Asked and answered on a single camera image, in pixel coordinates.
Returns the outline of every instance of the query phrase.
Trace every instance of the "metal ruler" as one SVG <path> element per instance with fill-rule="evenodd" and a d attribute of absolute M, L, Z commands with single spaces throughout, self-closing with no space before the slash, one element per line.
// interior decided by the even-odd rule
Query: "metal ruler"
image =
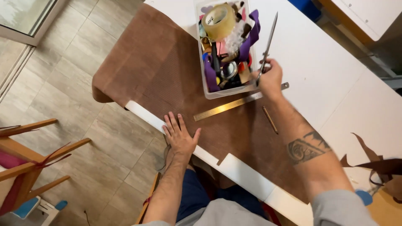
<path fill-rule="evenodd" d="M 283 83 L 281 85 L 281 88 L 282 88 L 282 90 L 289 88 L 289 83 L 288 82 Z M 252 94 L 252 95 L 248 96 L 248 97 L 244 97 L 244 98 L 241 98 L 239 100 L 236 100 L 236 101 L 221 105 L 221 106 L 216 107 L 214 109 L 211 109 L 209 111 L 199 113 L 198 115 L 194 115 L 194 120 L 199 121 L 201 119 L 208 118 L 210 116 L 213 116 L 213 115 L 219 114 L 221 112 L 227 111 L 229 109 L 238 107 L 238 106 L 243 105 L 245 103 L 260 99 L 262 96 L 263 96 L 263 94 L 261 92 L 257 92 L 255 94 Z"/>

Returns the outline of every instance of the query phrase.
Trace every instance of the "door frame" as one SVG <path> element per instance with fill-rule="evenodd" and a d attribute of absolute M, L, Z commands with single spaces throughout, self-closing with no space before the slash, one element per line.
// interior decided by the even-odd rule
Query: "door frame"
<path fill-rule="evenodd" d="M 39 24 L 33 36 L 27 35 L 12 28 L 0 25 L 0 37 L 24 43 L 27 45 L 38 46 L 39 41 L 56 18 L 57 14 L 63 9 L 67 0 L 54 0 L 53 6 L 46 9 L 47 12 L 44 19 Z"/>

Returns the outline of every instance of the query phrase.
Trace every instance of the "gray sleeve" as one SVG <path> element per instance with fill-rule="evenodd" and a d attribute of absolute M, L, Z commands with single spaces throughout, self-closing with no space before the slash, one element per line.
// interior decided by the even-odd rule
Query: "gray sleeve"
<path fill-rule="evenodd" d="M 323 192 L 313 199 L 311 207 L 314 226 L 377 225 L 360 197 L 351 191 Z"/>
<path fill-rule="evenodd" d="M 151 221 L 151 222 L 146 223 L 146 224 L 137 224 L 137 225 L 142 225 L 142 226 L 170 226 L 169 223 L 167 223 L 165 221 L 161 221 L 161 220 L 159 220 L 159 221 Z"/>

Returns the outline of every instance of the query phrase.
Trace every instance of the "blue object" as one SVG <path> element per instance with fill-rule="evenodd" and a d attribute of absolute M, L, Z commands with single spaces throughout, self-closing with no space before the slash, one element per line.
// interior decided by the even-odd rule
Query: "blue object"
<path fill-rule="evenodd" d="M 368 192 L 357 189 L 355 193 L 363 200 L 365 206 L 373 203 L 373 197 Z"/>
<path fill-rule="evenodd" d="M 266 219 L 265 212 L 258 199 L 239 185 L 218 189 L 215 196 L 217 199 L 223 198 L 234 201 L 248 211 Z M 198 180 L 197 174 L 191 169 L 186 169 L 176 222 L 203 207 L 207 207 L 210 201 L 207 192 Z"/>
<path fill-rule="evenodd" d="M 35 205 L 39 202 L 38 198 L 33 198 L 24 202 L 17 210 L 13 211 L 15 215 L 20 217 L 21 219 L 25 219 L 29 212 L 35 207 Z"/>
<path fill-rule="evenodd" d="M 60 211 L 66 207 L 68 202 L 66 200 L 61 200 L 57 205 L 54 207 L 56 210 Z"/>
<path fill-rule="evenodd" d="M 205 61 L 205 58 L 207 57 L 207 55 L 208 55 L 208 53 L 204 53 L 204 54 L 202 55 L 202 61 Z"/>
<path fill-rule="evenodd" d="M 321 11 L 317 9 L 311 0 L 288 0 L 298 10 L 313 22 L 316 22 L 321 16 Z"/>

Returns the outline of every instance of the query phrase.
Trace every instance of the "power cord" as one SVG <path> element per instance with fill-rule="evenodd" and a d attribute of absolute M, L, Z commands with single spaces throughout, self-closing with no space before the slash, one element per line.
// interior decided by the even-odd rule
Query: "power cord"
<path fill-rule="evenodd" d="M 88 222 L 88 225 L 91 226 L 91 225 L 89 224 L 88 214 L 86 213 L 86 210 L 84 210 L 84 213 L 85 213 L 85 215 L 86 215 L 86 221 Z"/>

